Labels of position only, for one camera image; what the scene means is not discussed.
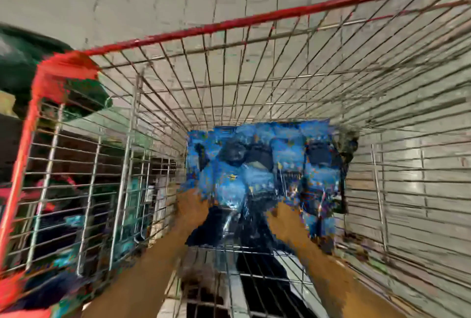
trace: person's right hand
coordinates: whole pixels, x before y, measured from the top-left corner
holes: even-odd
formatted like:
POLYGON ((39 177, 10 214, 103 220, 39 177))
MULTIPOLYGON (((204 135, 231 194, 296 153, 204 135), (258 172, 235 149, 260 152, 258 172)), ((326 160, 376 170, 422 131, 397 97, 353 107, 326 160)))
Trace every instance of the person's right hand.
POLYGON ((278 203, 277 208, 267 213, 267 221, 276 238, 293 246, 294 249, 310 242, 309 232, 302 222, 299 208, 278 203))

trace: person's left hand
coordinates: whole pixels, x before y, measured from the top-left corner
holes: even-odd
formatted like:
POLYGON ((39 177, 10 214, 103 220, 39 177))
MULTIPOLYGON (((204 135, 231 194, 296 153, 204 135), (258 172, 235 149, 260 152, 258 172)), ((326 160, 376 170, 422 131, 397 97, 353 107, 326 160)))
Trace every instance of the person's left hand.
POLYGON ((202 200, 197 189, 189 189, 177 195, 177 226, 193 231, 203 224, 208 216, 209 203, 202 200))

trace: hand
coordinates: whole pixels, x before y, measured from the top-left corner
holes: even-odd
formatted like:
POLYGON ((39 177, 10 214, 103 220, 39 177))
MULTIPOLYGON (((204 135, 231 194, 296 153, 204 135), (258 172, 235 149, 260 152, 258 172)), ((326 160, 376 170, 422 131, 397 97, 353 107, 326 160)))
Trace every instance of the hand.
POLYGON ((302 222, 299 208, 278 203, 277 208, 267 213, 267 221, 276 238, 293 246, 294 249, 310 242, 309 232, 302 222))
POLYGON ((177 226, 193 231, 208 216, 208 201, 202 200, 197 189, 189 189, 177 195, 177 226))

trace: shopping cart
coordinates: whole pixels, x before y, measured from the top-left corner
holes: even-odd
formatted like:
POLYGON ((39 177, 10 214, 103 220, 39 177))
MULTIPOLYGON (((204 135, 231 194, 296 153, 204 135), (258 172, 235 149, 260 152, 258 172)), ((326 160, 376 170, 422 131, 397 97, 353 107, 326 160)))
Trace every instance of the shopping cart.
MULTIPOLYGON (((407 314, 468 317, 470 19, 471 0, 330 0, 46 59, 32 86, 0 226, 6 273, 37 275, 73 248, 67 265, 89 278, 93 296, 168 230, 187 131, 330 118, 360 133, 346 180, 348 214, 337 217, 336 255, 407 314), (96 76, 110 95, 107 108, 65 121, 74 91, 66 79, 96 76), (53 128, 36 126, 45 116, 53 128), (38 140, 42 133, 48 143, 38 140), (47 155, 31 156, 36 146, 47 155), (38 200, 20 200, 38 190, 27 184, 33 175, 43 179, 38 200), (70 176, 75 191, 51 199, 51 189, 70 188, 53 185, 57 175, 70 176), (80 200, 64 210, 84 225, 66 230, 70 239, 54 250, 40 250, 48 244, 45 204, 74 198, 80 200)), ((271 315, 263 302, 254 309, 241 289, 256 274, 240 273, 234 257, 250 248, 191 252, 214 264, 222 302, 182 297, 175 277, 162 316, 191 303, 216 304, 232 317, 271 315)), ((323 316, 299 261, 272 255, 288 277, 258 278, 289 282, 323 316)))

